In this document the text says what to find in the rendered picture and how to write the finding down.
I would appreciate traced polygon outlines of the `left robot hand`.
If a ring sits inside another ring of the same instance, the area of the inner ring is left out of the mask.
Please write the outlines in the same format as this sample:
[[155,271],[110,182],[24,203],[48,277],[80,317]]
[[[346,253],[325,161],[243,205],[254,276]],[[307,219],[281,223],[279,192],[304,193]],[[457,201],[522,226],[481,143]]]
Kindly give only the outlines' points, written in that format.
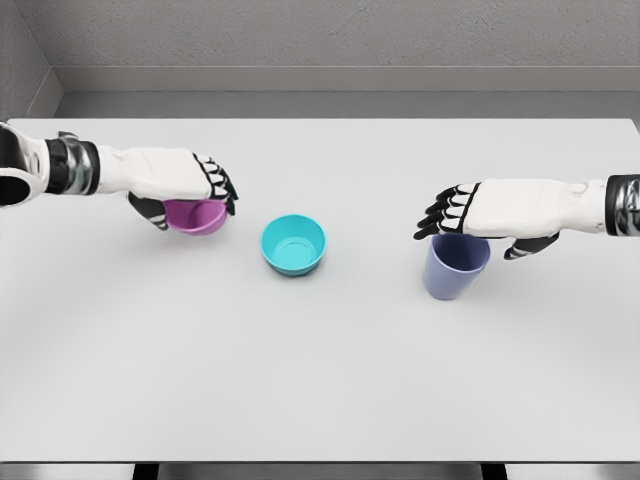
[[237,191],[229,174],[212,157],[185,149],[143,149],[141,169],[131,175],[127,200],[134,210],[161,231],[169,228],[165,201],[221,201],[236,214]]

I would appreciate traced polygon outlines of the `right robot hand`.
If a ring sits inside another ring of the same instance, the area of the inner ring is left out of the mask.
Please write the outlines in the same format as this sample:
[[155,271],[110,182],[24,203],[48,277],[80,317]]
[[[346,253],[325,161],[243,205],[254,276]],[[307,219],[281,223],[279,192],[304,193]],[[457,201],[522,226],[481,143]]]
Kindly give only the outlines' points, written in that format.
[[512,238],[514,242],[503,254],[505,260],[537,254],[559,239],[559,191],[560,183],[551,180],[489,179],[458,184],[435,197],[413,238],[445,233]]

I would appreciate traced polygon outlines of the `purple bowl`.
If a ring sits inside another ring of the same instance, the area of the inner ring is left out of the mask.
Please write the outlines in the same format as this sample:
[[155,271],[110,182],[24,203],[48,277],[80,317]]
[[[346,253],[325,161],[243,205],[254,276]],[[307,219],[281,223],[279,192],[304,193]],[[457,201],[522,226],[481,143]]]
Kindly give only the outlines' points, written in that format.
[[220,200],[165,200],[163,205],[169,227],[188,235],[212,234],[227,218],[226,205]]

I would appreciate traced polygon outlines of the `lavender blue cup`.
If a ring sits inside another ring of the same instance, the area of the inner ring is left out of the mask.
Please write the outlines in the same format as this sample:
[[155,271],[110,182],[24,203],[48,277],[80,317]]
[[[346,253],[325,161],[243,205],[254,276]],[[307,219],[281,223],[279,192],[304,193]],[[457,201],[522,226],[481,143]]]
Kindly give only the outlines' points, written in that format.
[[464,234],[440,234],[431,239],[423,274],[428,293],[453,300],[484,271],[491,255],[486,239]]

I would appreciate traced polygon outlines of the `teal bowl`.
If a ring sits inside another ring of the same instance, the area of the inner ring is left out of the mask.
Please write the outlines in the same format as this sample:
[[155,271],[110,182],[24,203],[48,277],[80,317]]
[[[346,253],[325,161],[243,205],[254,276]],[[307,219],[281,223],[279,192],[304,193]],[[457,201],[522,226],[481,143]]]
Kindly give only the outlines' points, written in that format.
[[266,225],[259,244],[264,259],[274,270],[296,277],[310,273],[319,265],[327,238],[316,220],[305,215],[288,214]]

